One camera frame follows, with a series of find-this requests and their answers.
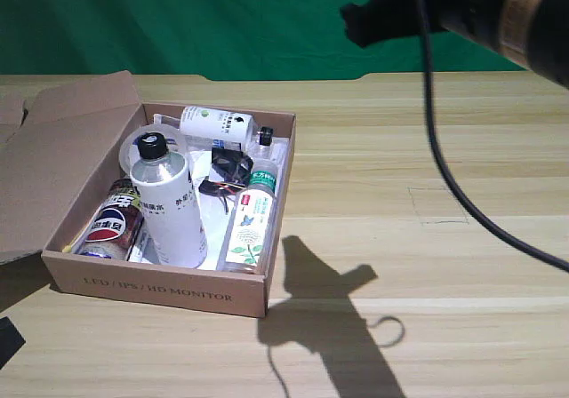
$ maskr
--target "green screen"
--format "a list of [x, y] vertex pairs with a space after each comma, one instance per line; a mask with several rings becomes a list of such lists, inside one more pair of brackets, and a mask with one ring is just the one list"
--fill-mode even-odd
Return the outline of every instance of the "green screen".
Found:
[[[211, 80], [353, 79], [421, 69], [416, 37], [361, 49], [339, 8], [367, 0], [0, 0], [0, 74], [200, 74]], [[433, 36], [436, 69], [519, 67]]]

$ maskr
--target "soda can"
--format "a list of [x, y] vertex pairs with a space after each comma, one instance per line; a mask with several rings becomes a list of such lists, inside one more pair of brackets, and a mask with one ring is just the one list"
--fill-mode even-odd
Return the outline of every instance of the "soda can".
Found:
[[126, 260], [142, 220], [140, 197], [131, 180], [115, 181], [77, 253]]

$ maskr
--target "black bottle cap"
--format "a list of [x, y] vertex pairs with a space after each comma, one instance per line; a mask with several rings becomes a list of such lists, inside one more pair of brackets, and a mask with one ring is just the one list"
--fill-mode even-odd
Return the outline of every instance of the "black bottle cap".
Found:
[[136, 146], [143, 160], [157, 160], [168, 154], [166, 139], [162, 133], [144, 133], [139, 136]]
[[259, 144], [264, 147], [270, 147], [273, 141], [273, 129], [270, 127], [261, 127], [259, 133]]

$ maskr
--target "wood grain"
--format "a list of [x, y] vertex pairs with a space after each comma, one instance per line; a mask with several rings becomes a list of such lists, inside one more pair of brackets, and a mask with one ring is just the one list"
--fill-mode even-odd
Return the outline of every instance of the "wood grain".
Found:
[[[0, 95], [76, 79], [0, 76]], [[258, 321], [62, 295], [34, 258], [3, 267], [1, 315], [27, 344], [0, 371], [2, 396], [569, 396], [569, 276], [453, 200], [419, 75], [136, 80], [145, 101], [298, 115], [272, 310]], [[525, 72], [438, 74], [436, 91], [445, 156], [472, 200], [569, 259], [566, 91]]]

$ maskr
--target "white plastic bottle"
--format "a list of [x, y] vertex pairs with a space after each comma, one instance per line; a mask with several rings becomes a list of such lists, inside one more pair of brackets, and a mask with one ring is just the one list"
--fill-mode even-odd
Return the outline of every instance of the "white plastic bottle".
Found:
[[254, 162], [247, 189], [236, 194], [217, 269], [260, 273], [265, 267], [276, 213], [276, 164]]
[[170, 152], [158, 132], [140, 136], [138, 149], [140, 160], [130, 176], [160, 263], [198, 267], [207, 255], [207, 242], [186, 157]]
[[247, 146], [261, 133], [252, 115], [212, 109], [185, 107], [181, 118], [154, 114], [154, 122], [179, 128], [191, 147], [220, 147], [246, 152]]

